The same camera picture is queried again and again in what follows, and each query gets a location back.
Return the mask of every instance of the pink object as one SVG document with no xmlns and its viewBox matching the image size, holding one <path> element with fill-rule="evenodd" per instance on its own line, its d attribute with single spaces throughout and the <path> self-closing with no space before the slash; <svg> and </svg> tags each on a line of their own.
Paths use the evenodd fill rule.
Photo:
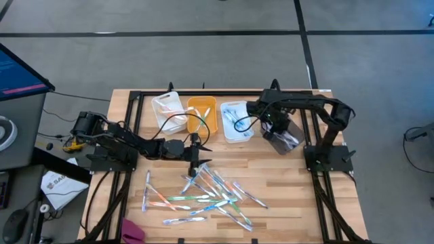
<svg viewBox="0 0 434 244">
<path fill-rule="evenodd" d="M 128 244 L 144 244 L 145 234 L 135 223 L 127 219 L 122 221 L 122 239 Z"/>
</svg>

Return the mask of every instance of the gray floor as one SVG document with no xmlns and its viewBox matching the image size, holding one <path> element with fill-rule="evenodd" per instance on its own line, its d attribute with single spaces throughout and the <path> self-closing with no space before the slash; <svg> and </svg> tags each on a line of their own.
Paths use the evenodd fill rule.
<svg viewBox="0 0 434 244">
<path fill-rule="evenodd" d="M 426 29 L 428 0 L 302 0 L 307 30 Z M 14 0 L 0 33 L 298 29 L 291 0 Z M 114 88 L 309 88 L 299 36 L 0 38 L 59 92 L 110 98 Z M 402 134 L 434 122 L 434 36 L 310 36 L 319 88 L 357 112 L 344 132 L 357 150 L 357 190 L 371 240 L 432 243 L 434 175 L 416 171 Z M 47 96 L 45 108 L 67 119 L 80 110 L 106 113 L 105 102 Z M 71 124 L 44 114 L 39 131 L 63 134 Z M 423 138 L 408 144 L 413 161 L 434 171 Z M 67 158 L 54 149 L 54 154 Z M 44 234 L 73 241 L 85 194 L 48 222 Z M 68 226 L 60 231 L 59 226 Z"/>
</svg>

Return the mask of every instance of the white plastic container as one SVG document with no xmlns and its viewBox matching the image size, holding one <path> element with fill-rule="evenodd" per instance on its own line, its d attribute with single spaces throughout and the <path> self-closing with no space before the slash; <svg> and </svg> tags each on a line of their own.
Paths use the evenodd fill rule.
<svg viewBox="0 0 434 244">
<path fill-rule="evenodd" d="M 178 92 L 176 91 L 171 91 L 169 93 L 154 97 L 151 103 L 152 107 L 154 108 L 154 113 L 157 118 L 159 128 L 161 128 L 161 126 L 169 117 L 169 115 L 159 112 L 161 110 L 161 104 L 166 105 L 173 111 L 177 111 L 177 113 L 185 113 L 181 104 L 181 100 L 179 99 Z M 184 123 L 177 123 L 179 120 L 175 120 L 175 117 L 173 117 L 164 125 L 162 132 L 166 135 L 172 135 L 173 133 L 186 129 L 187 116 L 182 115 L 179 117 L 183 118 Z"/>
<path fill-rule="evenodd" d="M 222 119 L 223 119 L 223 130 L 224 130 L 224 137 L 226 138 L 226 141 L 228 143 L 239 143 L 239 142 L 247 142 L 250 140 L 250 138 L 254 135 L 253 129 L 250 128 L 246 132 L 238 132 L 233 127 L 233 121 L 234 119 L 238 120 L 240 118 L 248 116 L 247 114 L 247 108 L 245 107 L 246 101 L 236 101 L 236 102 L 225 102 L 220 105 L 220 112 L 222 113 Z M 229 119 L 228 116 L 225 114 L 225 111 L 231 111 L 232 115 L 236 115 L 235 118 Z M 250 118 L 242 120 L 244 125 L 240 124 L 240 127 L 238 130 L 247 129 L 250 126 Z"/>
</svg>

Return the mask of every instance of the monitor screen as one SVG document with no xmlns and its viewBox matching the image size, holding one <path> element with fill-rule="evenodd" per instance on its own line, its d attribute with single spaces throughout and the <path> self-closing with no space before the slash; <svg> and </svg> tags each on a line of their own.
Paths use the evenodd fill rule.
<svg viewBox="0 0 434 244">
<path fill-rule="evenodd" d="M 0 100 L 9 100 L 50 90 L 41 75 L 4 46 L 0 49 Z"/>
</svg>

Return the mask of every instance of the wooden table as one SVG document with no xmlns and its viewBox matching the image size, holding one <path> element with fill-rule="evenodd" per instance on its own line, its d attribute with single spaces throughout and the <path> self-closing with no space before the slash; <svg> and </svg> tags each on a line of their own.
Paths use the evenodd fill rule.
<svg viewBox="0 0 434 244">
<path fill-rule="evenodd" d="M 108 110 L 109 120 L 124 120 L 129 93 L 130 90 L 128 89 L 113 91 Z M 332 97 L 330 90 L 313 90 L 313 93 Z M 285 156 L 278 155 L 272 146 L 261 137 L 259 123 L 255 124 L 255 135 L 249 142 L 228 144 L 224 139 L 220 104 L 237 100 L 256 100 L 257 98 L 252 96 L 216 97 L 219 129 L 215 135 L 211 136 L 206 145 L 213 152 L 201 152 L 200 154 L 202 159 L 212 159 L 208 163 L 212 169 L 218 170 L 227 180 L 238 181 L 245 190 L 269 206 L 269 209 L 265 209 L 251 200 L 238 203 L 242 212 L 253 221 L 254 231 L 248 232 L 242 229 L 217 211 L 201 214 L 200 216 L 208 217 L 205 222 L 193 222 L 177 226 L 164 226 L 162 221 L 170 218 L 187 217 L 189 215 L 187 211 L 175 212 L 169 208 L 149 207 L 149 210 L 143 213 L 141 210 L 142 196 L 148 169 L 151 171 L 151 184 L 161 194 L 167 197 L 176 196 L 179 195 L 186 183 L 180 176 L 187 173 L 189 163 L 149 161 L 144 157 L 139 157 L 137 169 L 132 174 L 125 217 L 145 231 L 147 243 L 177 243 L 178 238 L 185 238 L 186 243 L 251 243 L 252 239 L 258 239 L 259 243 L 322 243 L 312 178 L 306 170 L 302 146 L 300 145 Z M 139 132 L 143 138 L 151 138 L 158 130 L 151 99 L 151 97 L 146 97 L 143 105 Z M 186 107 L 187 100 L 188 97 L 181 96 L 184 107 Z M 307 116 L 309 131 L 313 131 L 310 113 L 307 113 Z M 302 128 L 298 111 L 292 116 L 292 119 Z M 319 122 L 320 130 L 324 133 L 326 125 L 321 120 Z M 159 137 L 183 140 L 186 135 L 187 131 L 182 131 L 172 136 L 160 134 Z M 311 137 L 312 142 L 315 143 L 315 137 Z M 342 144 L 342 142 L 343 137 L 340 134 L 336 143 Z M 97 173 L 92 178 L 86 209 L 90 196 L 102 175 L 103 173 Z M 338 210 L 354 231 L 362 238 L 367 239 L 368 235 L 354 183 L 340 172 L 331 172 L 330 176 Z M 113 173 L 110 173 L 96 194 L 91 208 L 90 227 L 99 221 L 106 210 L 112 179 Z M 189 195 L 196 193 L 202 195 L 194 188 L 188 191 Z M 153 193 L 149 197 L 151 201 L 159 201 Z M 192 201 L 180 203 L 191 204 L 195 207 L 202 206 Z M 225 209 L 232 211 L 230 207 L 225 207 Z M 111 238 L 115 236 L 117 212 L 113 216 Z M 326 216 L 330 238 L 333 239 L 331 216 L 327 210 Z M 78 238 L 83 237 L 84 231 L 81 229 Z"/>
</svg>

